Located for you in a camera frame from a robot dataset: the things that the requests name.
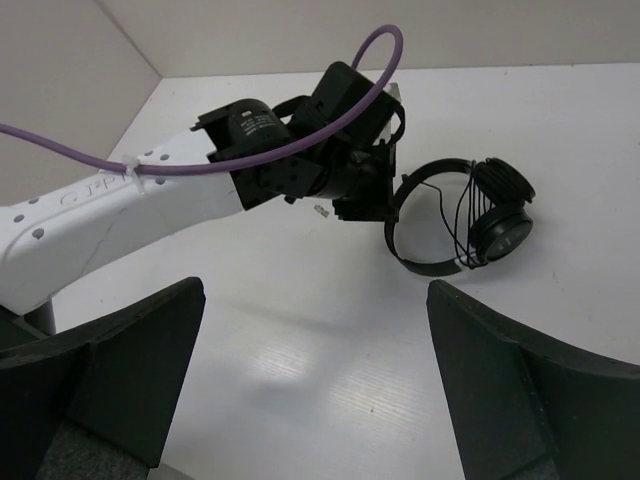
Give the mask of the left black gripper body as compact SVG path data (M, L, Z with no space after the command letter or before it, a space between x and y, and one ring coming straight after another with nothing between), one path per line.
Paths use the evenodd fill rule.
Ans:
M302 139L351 109L373 83L344 62L331 64L311 95L276 105L293 139ZM234 185L246 210L279 195L332 202L343 221L384 222L398 216L393 204L396 143L405 130L400 101L383 91L347 126L297 154L236 170Z

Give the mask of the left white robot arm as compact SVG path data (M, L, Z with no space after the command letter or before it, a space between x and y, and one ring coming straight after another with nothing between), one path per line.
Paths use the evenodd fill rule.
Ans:
M270 107L242 99L144 154L155 166L224 161L268 152L331 124L371 82L336 62L310 95ZM83 276L197 224L276 197L329 200L344 221L392 220L395 146L405 129L398 87L387 85L349 124L301 152L210 175L99 173L1 211L1 314L50 315L52 297Z

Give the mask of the black on-ear headphones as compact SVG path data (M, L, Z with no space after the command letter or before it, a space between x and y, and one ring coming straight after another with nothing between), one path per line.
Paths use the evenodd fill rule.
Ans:
M439 199L440 216L453 240L455 256L435 263L420 263L405 259L395 246L397 222L384 224L384 238L391 254L409 271L425 277L446 277L465 269L474 270L496 262L512 253L528 237L533 220L524 207L533 201L536 192L530 182L514 167L499 158L470 161L446 158L427 163L413 173L404 175L393 197L393 205L403 206L418 186L431 187L432 177L456 173L467 176L459 200L467 201L466 241L459 239L459 220L447 221L444 199Z

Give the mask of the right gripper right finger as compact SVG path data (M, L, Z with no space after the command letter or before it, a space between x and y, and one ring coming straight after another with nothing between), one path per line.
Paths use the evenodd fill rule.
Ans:
M426 308L467 479L636 479L639 368L510 319L453 285Z

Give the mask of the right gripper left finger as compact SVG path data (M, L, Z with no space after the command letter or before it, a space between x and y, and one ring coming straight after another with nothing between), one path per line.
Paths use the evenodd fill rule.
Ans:
M2 478L147 478L204 307L203 283L189 277L54 335L2 310Z

